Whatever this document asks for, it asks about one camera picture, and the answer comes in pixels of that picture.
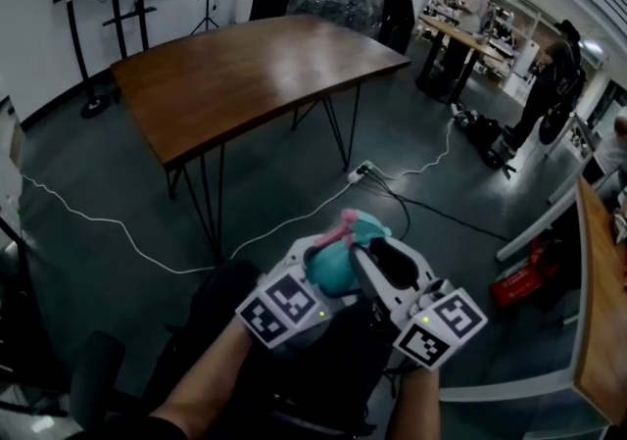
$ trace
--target power strip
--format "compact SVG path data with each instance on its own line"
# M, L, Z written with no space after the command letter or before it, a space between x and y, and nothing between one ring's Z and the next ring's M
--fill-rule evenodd
M356 169L351 171L347 178L351 184L357 184L360 180L363 179L363 176L366 175L373 168L374 165L370 161L366 160L361 163Z

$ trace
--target forearm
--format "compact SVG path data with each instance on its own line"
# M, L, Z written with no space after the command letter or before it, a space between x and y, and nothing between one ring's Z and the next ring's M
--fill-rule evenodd
M440 376L418 369L403 377L387 440L440 439Z
M235 318L151 416L176 424L188 438L204 435L228 403L250 347L248 330Z

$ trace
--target tabletop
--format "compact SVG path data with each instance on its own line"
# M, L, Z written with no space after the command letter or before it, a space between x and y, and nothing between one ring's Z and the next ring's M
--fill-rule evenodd
M168 168L296 107L409 64L369 37L301 15L176 39L112 70Z
M613 423L627 412L627 246L615 245L611 215L590 184L577 184L588 237L588 302L575 387Z
M465 30L461 30L454 25L439 21L438 19L434 19L433 17L427 17L426 15L420 15L420 19L425 24L435 29L438 29L441 32L444 32L453 39L456 39L460 43L469 46L473 50L477 50L479 53L485 55L486 57L490 57L491 59L497 60L499 62L503 62L505 60L503 55L501 55L497 50L492 48L490 45L480 44L474 37L472 37L471 34L468 34Z

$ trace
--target gray floor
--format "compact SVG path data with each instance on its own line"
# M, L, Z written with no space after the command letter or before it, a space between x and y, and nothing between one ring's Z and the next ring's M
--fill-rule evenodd
M386 172L418 169L445 147L449 110L413 84L428 46L411 47L412 65L362 88L353 165L371 160ZM348 130L354 91L334 97L339 122ZM463 100L489 118L513 124L521 108L481 76L472 79ZM23 173L58 191L75 209L92 217L123 220L138 247L174 269L212 263L202 229L184 183L171 201L166 179L127 108L113 105L85 121L83 99L72 100L38 122L25 135ZM345 184L337 147L318 107L294 133L291 115L261 126L226 146L224 171L224 249L262 234L280 222L306 214ZM453 129L451 153L425 174L409 175L392 188L459 219L513 237L546 209L546 199L573 170L574 160L558 149L545 160L535 134L520 150L512 180L486 167L465 136ZM199 169L190 172L201 194ZM217 153L208 156L217 173ZM311 219L290 224L238 257L268 269L298 237L322 232L344 208L379 217L398 234L405 226L399 204L354 187ZM204 273L174 275L134 253L113 224L94 223L69 214L61 203L26 183L21 200L24 232L36 251L32 280L54 350L72 367L94 330L111 333L126 345L118 380L122 391L140 395L168 335L164 323L182 323L190 296ZM537 372L525 365L504 365L496 355L521 346L534 330L547 328L550 351L559 353L552 320L533 309L503 324L491 304L488 285L503 268L494 261L504 242L410 206L406 242L420 251L434 271L464 287L491 317L473 340L443 370L443 383L469 385ZM504 327L514 326L515 330ZM522 334L512 340L511 334ZM510 351L515 362L517 351ZM542 363L553 366L555 362ZM370 421L381 425L391 410L389 386L373 397ZM444 438L504 438L491 427L489 408L443 406ZM519 437L512 424L508 431Z

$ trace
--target desk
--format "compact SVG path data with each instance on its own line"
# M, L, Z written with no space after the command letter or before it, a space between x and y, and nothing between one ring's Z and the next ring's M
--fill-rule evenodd
M468 81L468 78L472 74L474 65L477 63L477 60L479 60L479 57L481 55L486 55L498 62L503 62L505 60L503 56L499 52L497 52L494 48L492 48L490 45L482 45L478 43L477 40L474 37L472 37L471 34L468 34L467 32L463 30L460 30L450 24L446 24L437 19L434 19L433 17L427 17L425 15L421 15L420 20L424 24L427 24L430 27L437 29L438 31L438 35L436 36L435 41L433 42L433 46L431 46L431 51L429 52L429 56L427 57L427 60L424 63L422 72L420 73L420 76L416 80L416 84L420 88L422 88L422 86L427 82L429 78L429 74L431 73L431 69L433 68L433 63L435 62L435 59L438 56L438 52L440 51L440 48L442 47L442 41L444 40L445 34L449 35L453 39L456 39L460 43L468 46L472 50L472 53L470 54L470 61L468 62L468 64L466 64L465 68L463 69L463 73L461 73L461 77L458 80L458 84L456 85L455 89L453 90L453 93L451 94L451 97L448 100L449 104L456 104L459 101L459 96L461 95L463 88L466 86L466 82Z
M170 197L181 173L221 258L224 144L246 131L321 101L346 169L351 161L360 84L410 60L357 32L312 16L282 17L211 30L154 47L112 65L116 81L167 177ZM348 150L330 94L357 86ZM220 148L217 222L204 154ZM186 163L200 158L208 219ZM169 173L174 171L173 181Z
M627 246L613 243L609 230L611 216L583 178L577 182L575 196L581 246L581 291L570 365L528 379L441 391L441 400L447 402L522 401L543 397L543 404L553 403L562 417L569 417L567 426L562 429L556 428L555 423L552 428L543 428L542 425L551 423L548 420L551 413L545 413L541 420L533 421L532 425L537 427L524 436L527 439L566 438L600 431L610 423L620 423L627 414L627 294L623 291ZM582 424L577 417L566 414L564 403L585 416L588 423Z

